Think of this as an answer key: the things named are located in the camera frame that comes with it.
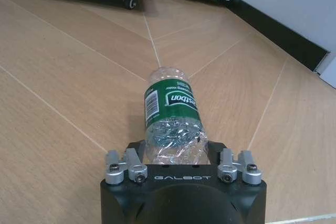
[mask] plastic water bottle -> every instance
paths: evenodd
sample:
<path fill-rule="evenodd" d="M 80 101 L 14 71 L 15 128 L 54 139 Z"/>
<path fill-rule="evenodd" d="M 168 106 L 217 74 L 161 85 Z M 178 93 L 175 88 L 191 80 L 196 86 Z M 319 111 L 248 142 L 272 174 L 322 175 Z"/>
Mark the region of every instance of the plastic water bottle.
<path fill-rule="evenodd" d="M 207 163 L 207 136 L 184 72 L 169 67 L 154 71 L 144 104 L 150 163 Z"/>

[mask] green bottle label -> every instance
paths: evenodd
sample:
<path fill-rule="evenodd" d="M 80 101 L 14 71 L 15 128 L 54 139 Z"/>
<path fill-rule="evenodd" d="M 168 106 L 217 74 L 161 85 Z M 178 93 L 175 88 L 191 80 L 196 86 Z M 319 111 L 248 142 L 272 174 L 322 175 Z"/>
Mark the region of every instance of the green bottle label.
<path fill-rule="evenodd" d="M 144 97 L 146 129 L 171 116 L 200 120 L 193 91 L 181 80 L 167 79 L 151 85 Z"/>

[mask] wooden floor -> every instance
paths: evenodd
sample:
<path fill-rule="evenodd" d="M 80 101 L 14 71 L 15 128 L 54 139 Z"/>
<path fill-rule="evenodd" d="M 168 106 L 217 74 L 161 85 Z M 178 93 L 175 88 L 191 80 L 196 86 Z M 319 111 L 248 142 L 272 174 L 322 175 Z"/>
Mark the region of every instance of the wooden floor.
<path fill-rule="evenodd" d="M 335 216 L 336 90 L 222 6 L 142 2 L 0 0 L 0 223 L 99 224 L 105 152 L 144 137 L 159 65 L 212 141 L 252 150 L 267 222 Z"/>

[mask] metal screw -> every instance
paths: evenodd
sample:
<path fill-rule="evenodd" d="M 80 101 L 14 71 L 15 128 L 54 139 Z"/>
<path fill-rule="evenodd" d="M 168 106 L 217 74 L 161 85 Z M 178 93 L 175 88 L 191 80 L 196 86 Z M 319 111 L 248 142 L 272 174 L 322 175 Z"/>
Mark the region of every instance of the metal screw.
<path fill-rule="evenodd" d="M 255 165 L 255 164 L 248 164 L 248 165 L 246 166 L 246 169 L 247 169 L 248 171 L 250 171 L 250 170 L 257 170 L 258 167 L 257 167 L 257 165 Z"/>
<path fill-rule="evenodd" d="M 225 174 L 222 177 L 222 181 L 226 184 L 229 184 L 232 182 L 232 176 L 230 174 Z"/>
<path fill-rule="evenodd" d="M 119 170 L 119 164 L 110 164 L 110 172 L 113 172 L 115 170 Z"/>
<path fill-rule="evenodd" d="M 135 177 L 135 182 L 137 183 L 137 184 L 142 184 L 142 183 L 144 183 L 145 182 L 145 180 L 146 180 L 146 177 L 143 175 L 143 174 L 138 174 L 136 177 Z"/>

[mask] black baseboard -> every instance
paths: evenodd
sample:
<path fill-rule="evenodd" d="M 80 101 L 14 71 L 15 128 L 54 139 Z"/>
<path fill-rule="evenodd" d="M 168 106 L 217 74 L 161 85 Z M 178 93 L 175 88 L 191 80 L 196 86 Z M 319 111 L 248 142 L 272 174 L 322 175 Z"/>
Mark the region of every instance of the black baseboard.
<path fill-rule="evenodd" d="M 230 0 L 226 6 L 312 71 L 328 53 L 242 0 Z"/>

